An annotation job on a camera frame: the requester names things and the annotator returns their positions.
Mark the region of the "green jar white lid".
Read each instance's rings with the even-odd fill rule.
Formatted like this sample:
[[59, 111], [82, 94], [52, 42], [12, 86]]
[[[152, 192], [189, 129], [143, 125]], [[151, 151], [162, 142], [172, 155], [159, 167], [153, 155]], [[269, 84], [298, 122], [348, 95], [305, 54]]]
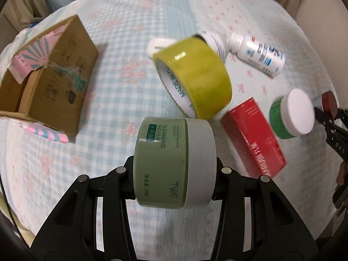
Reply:
[[269, 122], [280, 139], [292, 139], [310, 133], [314, 127], [314, 107], [308, 94], [294, 88], [273, 102]]

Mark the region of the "checked floral bedspread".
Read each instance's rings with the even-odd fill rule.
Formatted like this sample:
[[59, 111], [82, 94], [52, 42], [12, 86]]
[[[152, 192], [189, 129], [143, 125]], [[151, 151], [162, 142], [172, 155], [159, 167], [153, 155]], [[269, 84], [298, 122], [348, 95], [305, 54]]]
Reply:
[[[34, 234], [74, 178], [106, 174], [134, 150], [136, 131], [147, 115], [181, 116], [165, 91], [145, 48], [151, 37], [181, 39], [199, 29], [224, 34], [236, 27], [268, 41], [286, 56], [286, 66], [275, 79], [229, 55], [232, 103], [253, 97], [264, 115], [273, 101], [301, 88], [314, 98], [333, 83], [304, 32], [273, 0], [77, 0], [21, 31], [1, 52], [1, 80], [19, 47], [58, 21], [77, 13], [97, 45], [100, 56], [92, 73], [83, 107], [82, 129], [75, 143], [53, 143], [28, 133], [14, 120], [1, 119], [1, 174], [9, 204], [20, 223]], [[287, 165], [275, 182], [292, 202], [314, 238], [318, 238], [335, 208], [338, 155], [325, 143], [318, 125], [296, 139], [280, 140]], [[145, 210], [127, 202], [135, 240], [200, 233], [212, 239], [219, 204], [202, 210]]]

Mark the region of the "green cleaning mud jar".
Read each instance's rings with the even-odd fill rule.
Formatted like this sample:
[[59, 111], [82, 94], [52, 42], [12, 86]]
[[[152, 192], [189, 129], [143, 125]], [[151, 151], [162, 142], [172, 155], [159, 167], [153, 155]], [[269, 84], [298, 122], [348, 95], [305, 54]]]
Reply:
[[133, 185], [143, 207], [205, 207], [217, 172], [214, 133], [201, 119], [146, 117], [137, 135]]

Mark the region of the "red Marubi carton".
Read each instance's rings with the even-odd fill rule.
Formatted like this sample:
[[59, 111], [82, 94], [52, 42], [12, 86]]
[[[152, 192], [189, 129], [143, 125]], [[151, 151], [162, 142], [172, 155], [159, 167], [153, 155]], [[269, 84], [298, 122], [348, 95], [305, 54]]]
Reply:
[[286, 160], [259, 106], [249, 98], [220, 120], [249, 177], [275, 177]]

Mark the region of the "black lidded white jar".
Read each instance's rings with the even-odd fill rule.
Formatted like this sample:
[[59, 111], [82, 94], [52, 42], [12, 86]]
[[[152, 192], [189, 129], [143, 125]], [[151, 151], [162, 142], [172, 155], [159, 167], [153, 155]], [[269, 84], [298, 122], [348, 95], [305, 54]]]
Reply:
[[215, 31], [200, 31], [195, 37], [203, 40], [214, 51], [222, 62], [226, 61], [229, 46], [226, 39]]

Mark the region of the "white blue labelled bottle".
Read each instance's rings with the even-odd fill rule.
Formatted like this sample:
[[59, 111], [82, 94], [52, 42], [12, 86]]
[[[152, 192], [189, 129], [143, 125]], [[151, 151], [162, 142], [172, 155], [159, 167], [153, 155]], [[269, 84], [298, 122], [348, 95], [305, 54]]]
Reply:
[[233, 31], [228, 45], [232, 54], [272, 78], [278, 76], [284, 68], [286, 56], [255, 36], [241, 35]]

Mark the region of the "brown cardboard box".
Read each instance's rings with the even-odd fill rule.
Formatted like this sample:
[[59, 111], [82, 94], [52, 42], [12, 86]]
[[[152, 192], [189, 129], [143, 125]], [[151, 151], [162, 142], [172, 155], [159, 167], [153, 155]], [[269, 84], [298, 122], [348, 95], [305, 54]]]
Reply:
[[23, 45], [1, 80], [1, 116], [75, 136], [98, 50], [79, 16]]

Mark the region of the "yellow packing tape roll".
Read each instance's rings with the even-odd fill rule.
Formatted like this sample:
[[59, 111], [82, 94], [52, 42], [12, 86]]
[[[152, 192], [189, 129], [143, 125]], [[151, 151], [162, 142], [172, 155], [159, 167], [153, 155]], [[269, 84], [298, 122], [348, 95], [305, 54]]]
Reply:
[[153, 63], [167, 92], [193, 119], [212, 119], [232, 100], [224, 63], [202, 40], [190, 37], [153, 54]]

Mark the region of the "red lidded jar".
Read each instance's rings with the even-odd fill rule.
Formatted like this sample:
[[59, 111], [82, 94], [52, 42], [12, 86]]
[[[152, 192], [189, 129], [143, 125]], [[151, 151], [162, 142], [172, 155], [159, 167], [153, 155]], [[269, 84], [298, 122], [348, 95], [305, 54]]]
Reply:
[[331, 90], [315, 97], [313, 99], [313, 106], [320, 109], [322, 112], [336, 114], [338, 111], [337, 101]]

